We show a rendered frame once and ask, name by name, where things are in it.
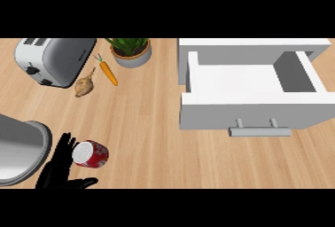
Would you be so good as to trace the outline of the red can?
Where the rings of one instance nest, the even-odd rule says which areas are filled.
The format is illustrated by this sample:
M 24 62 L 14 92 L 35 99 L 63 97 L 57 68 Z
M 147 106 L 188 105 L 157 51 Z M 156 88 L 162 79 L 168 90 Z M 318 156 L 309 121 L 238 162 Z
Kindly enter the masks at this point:
M 91 140 L 81 142 L 73 149 L 72 159 L 76 166 L 100 168 L 109 158 L 107 148 Z

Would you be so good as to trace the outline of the orange carrot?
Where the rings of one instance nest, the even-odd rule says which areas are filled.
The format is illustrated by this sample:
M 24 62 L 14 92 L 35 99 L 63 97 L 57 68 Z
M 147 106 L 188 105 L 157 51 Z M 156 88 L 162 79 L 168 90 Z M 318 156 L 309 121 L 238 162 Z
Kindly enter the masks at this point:
M 107 63 L 103 61 L 100 55 L 94 56 L 95 60 L 98 61 L 98 66 L 101 69 L 103 74 L 107 76 L 110 83 L 117 86 L 117 80 L 116 77 L 109 69 Z

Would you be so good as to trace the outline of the tan root vegetable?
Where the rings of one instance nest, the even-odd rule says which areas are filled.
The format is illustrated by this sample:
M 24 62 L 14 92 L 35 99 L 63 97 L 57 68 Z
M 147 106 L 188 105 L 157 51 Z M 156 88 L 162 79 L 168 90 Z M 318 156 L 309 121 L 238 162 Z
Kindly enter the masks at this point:
M 79 98 L 89 93 L 94 89 L 92 77 L 94 72 L 89 72 L 88 75 L 78 79 L 75 83 L 75 97 Z

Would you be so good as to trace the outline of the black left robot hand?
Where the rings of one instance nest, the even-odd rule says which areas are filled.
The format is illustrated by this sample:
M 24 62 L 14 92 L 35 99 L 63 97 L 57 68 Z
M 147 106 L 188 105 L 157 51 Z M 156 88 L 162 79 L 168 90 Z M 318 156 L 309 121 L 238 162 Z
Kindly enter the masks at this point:
M 63 133 L 54 147 L 51 160 L 45 163 L 38 181 L 36 189 L 85 189 L 95 184 L 98 180 L 94 177 L 69 180 L 72 166 L 72 153 L 78 142 L 70 133 Z

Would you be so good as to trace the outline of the silver toaster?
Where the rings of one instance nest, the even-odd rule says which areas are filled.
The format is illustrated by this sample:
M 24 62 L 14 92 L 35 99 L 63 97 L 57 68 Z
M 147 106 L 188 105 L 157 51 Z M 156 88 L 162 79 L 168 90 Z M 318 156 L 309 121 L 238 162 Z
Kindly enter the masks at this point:
M 22 38 L 14 61 L 39 85 L 69 88 L 95 43 L 95 38 Z

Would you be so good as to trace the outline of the white open drawer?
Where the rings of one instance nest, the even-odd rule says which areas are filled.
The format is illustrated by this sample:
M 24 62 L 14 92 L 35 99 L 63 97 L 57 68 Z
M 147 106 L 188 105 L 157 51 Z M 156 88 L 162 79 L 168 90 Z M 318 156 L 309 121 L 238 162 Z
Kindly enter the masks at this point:
M 188 53 L 188 84 L 179 97 L 182 129 L 305 129 L 335 118 L 335 92 L 324 89 L 306 54 L 286 51 L 268 65 L 202 65 Z

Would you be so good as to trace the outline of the grey metal pot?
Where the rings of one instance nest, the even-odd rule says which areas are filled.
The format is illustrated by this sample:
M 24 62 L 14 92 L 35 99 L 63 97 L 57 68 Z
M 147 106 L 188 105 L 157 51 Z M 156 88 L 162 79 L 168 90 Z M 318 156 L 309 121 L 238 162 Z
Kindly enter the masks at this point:
M 19 184 L 33 175 L 50 150 L 48 127 L 0 114 L 0 186 Z

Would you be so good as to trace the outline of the potted green plant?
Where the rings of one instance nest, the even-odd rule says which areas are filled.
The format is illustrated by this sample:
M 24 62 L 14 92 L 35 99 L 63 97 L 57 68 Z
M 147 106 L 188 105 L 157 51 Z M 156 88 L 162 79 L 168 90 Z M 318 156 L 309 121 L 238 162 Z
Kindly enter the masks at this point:
M 148 38 L 106 38 L 116 63 L 126 68 L 140 67 L 151 56 Z

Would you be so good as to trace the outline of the white cabinet body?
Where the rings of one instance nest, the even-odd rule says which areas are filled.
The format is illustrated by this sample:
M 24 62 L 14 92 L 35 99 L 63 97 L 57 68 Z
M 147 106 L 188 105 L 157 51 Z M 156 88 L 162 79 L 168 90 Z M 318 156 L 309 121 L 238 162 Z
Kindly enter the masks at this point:
M 330 47 L 327 38 L 179 38 L 178 85 L 185 84 L 188 52 L 202 65 L 271 65 L 286 51 L 300 51 L 312 61 Z

